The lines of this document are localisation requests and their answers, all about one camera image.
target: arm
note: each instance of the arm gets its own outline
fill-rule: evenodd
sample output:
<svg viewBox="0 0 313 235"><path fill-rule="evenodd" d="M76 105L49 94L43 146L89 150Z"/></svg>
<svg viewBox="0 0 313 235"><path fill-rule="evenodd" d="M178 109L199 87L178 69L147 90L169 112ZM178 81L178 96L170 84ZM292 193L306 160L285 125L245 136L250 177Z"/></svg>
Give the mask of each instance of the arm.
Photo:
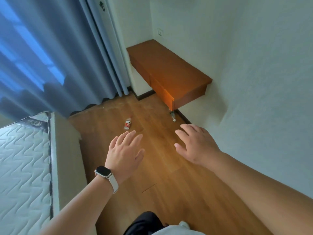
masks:
<svg viewBox="0 0 313 235"><path fill-rule="evenodd" d="M313 234L313 200L221 152L212 136L183 124L176 134L186 144L176 150L184 158L214 172L275 235Z"/></svg>
<svg viewBox="0 0 313 235"><path fill-rule="evenodd" d="M142 134L135 137L135 133L126 131L116 136L109 146L105 167L111 170L119 185L132 175L143 159L144 149L139 150ZM112 194L109 180L96 176L40 234L88 234Z"/></svg>

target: hand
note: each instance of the hand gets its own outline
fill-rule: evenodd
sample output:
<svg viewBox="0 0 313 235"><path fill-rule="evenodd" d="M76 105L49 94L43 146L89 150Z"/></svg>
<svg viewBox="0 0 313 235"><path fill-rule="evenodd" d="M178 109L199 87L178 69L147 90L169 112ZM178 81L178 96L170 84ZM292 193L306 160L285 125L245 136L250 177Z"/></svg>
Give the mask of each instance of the hand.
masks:
<svg viewBox="0 0 313 235"><path fill-rule="evenodd" d="M119 185L133 174L143 160L145 150L139 150L142 134L136 137L135 134L135 130L126 131L116 136L109 146L105 167L111 170Z"/></svg>
<svg viewBox="0 0 313 235"><path fill-rule="evenodd" d="M175 133L185 143L186 149L175 143L176 151L188 161L208 167L210 158L221 153L213 137L204 128L194 124L182 124L181 127L186 132L178 129Z"/></svg>

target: quilted mattress fabric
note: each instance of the quilted mattress fabric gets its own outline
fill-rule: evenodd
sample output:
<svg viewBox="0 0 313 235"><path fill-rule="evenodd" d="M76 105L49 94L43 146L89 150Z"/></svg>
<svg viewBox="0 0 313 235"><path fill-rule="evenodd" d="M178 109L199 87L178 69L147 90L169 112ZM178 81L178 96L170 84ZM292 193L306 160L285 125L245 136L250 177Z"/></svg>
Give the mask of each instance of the quilted mattress fabric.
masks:
<svg viewBox="0 0 313 235"><path fill-rule="evenodd" d="M50 220L49 147L46 113L0 129L1 234L37 234Z"/></svg>

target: smartwatch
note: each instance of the smartwatch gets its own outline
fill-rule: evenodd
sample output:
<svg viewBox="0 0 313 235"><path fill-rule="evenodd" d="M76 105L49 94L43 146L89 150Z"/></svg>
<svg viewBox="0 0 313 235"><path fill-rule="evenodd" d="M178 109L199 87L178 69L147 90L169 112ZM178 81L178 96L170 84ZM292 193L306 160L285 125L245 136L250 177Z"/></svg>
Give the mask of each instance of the smartwatch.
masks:
<svg viewBox="0 0 313 235"><path fill-rule="evenodd" d="M116 191L118 190L118 183L110 169L104 166L98 166L97 169L95 170L95 174L96 176L99 175L103 178L108 179L113 187L113 194L116 193Z"/></svg>

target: black pants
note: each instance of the black pants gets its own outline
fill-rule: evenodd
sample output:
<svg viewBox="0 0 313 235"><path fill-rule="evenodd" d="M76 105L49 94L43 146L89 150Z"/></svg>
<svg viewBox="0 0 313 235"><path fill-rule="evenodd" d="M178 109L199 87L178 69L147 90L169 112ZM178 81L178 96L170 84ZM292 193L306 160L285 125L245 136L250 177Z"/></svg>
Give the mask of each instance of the black pants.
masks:
<svg viewBox="0 0 313 235"><path fill-rule="evenodd" d="M126 229L124 235L151 235L163 228L155 213L144 212Z"/></svg>

